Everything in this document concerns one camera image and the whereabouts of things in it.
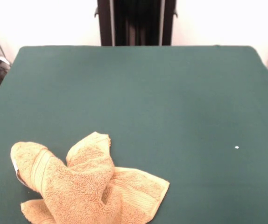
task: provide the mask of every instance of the towel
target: towel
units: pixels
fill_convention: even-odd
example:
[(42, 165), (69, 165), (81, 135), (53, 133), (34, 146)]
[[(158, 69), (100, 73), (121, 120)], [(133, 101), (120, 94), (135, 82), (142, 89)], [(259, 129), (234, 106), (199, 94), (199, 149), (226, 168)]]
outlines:
[(67, 166), (45, 146), (13, 145), (19, 177), (43, 200), (21, 204), (33, 224), (145, 224), (151, 221), (169, 183), (146, 172), (116, 168), (108, 135), (92, 133), (68, 152)]

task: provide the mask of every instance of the tabletop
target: tabletop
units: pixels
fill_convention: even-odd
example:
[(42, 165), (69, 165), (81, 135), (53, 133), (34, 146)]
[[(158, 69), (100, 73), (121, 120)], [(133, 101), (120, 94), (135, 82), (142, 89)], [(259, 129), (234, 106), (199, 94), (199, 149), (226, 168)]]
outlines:
[(39, 195), (10, 148), (65, 159), (107, 133), (116, 166), (170, 182), (152, 224), (268, 223), (268, 71), (251, 47), (23, 47), (0, 87), (0, 224)]

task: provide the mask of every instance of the green felt surface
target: green felt surface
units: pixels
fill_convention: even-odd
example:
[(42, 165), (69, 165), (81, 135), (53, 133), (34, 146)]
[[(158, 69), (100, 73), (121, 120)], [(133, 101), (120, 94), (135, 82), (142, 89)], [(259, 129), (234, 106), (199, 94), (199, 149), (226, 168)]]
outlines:
[(38, 197), (11, 146), (64, 159), (93, 131), (116, 166), (170, 181), (152, 224), (268, 224), (268, 71), (252, 48), (22, 48), (0, 88), (0, 224), (26, 224), (20, 202)]

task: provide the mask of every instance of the white wall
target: white wall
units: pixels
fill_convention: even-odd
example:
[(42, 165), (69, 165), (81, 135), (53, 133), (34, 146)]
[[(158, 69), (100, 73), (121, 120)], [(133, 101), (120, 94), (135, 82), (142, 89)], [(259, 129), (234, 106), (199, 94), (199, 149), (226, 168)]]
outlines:
[(173, 45), (250, 45), (268, 65), (268, 1), (177, 0)]
[[(0, 0), (0, 43), (100, 45), (97, 0)], [(268, 1), (177, 0), (173, 45), (251, 45), (268, 64)]]
[(26, 45), (100, 45), (97, 0), (0, 0), (0, 43), (11, 61)]

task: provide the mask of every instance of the tan towel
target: tan towel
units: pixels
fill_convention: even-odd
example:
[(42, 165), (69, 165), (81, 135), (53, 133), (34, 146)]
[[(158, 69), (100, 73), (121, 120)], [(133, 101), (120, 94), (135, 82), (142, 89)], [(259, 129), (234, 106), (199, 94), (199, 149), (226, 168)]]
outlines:
[(45, 146), (18, 142), (11, 158), (21, 179), (44, 200), (21, 204), (33, 224), (145, 224), (169, 183), (137, 169), (115, 168), (108, 135), (92, 133), (67, 154), (66, 167)]

